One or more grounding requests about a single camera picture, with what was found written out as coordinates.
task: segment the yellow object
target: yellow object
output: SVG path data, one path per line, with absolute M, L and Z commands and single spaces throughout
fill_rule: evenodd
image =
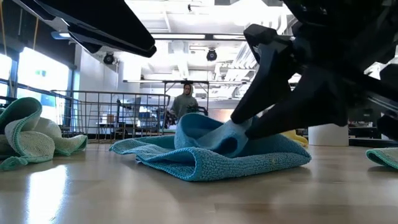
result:
M 303 147 L 307 147 L 308 146 L 308 140 L 305 137 L 298 136 L 296 134 L 296 130 L 286 131 L 286 132 L 281 133 L 281 134 L 283 134 L 287 138 L 299 143 Z

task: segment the green towel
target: green towel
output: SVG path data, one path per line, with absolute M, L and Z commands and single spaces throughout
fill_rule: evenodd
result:
M 70 156 L 83 150 L 87 136 L 62 138 L 60 127 L 41 118 L 42 105 L 35 98 L 14 101 L 0 114 L 0 170 L 14 170 L 30 162 L 45 162 L 54 154 Z
M 398 148 L 369 149 L 366 157 L 380 165 L 398 169 Z

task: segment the security camera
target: security camera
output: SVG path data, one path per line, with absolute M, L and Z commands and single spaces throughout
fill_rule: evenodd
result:
M 113 53 L 112 52 L 106 53 L 106 55 L 104 57 L 104 63 L 106 65 L 112 65 L 114 62 L 115 62 L 115 58 L 113 57 Z
M 207 61 L 212 62 L 217 59 L 217 53 L 215 49 L 209 49 L 209 52 L 207 52 Z

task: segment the person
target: person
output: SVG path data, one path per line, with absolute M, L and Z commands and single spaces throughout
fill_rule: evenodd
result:
M 187 113 L 188 107 L 198 106 L 197 100 L 192 96 L 193 88 L 190 84 L 184 84 L 184 91 L 174 99 L 171 112 L 177 117 L 177 121 Z

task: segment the table surface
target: table surface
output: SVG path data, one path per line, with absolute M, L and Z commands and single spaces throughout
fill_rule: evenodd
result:
M 0 223 L 397 223 L 398 172 L 364 148 L 312 147 L 311 163 L 191 183 L 90 144 L 0 173 Z

